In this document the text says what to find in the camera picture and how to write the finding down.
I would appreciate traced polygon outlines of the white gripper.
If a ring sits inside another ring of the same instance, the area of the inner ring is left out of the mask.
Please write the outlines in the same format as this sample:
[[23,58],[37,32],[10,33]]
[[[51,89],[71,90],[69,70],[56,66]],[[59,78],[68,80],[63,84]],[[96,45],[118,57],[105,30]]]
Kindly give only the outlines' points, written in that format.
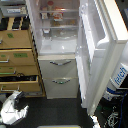
[[[24,96],[23,91],[14,91],[12,94],[12,100],[18,101]],[[0,111],[2,122],[7,125],[13,125],[18,120],[26,118],[29,106],[26,105],[21,111],[14,108],[14,102],[12,100],[6,100]]]

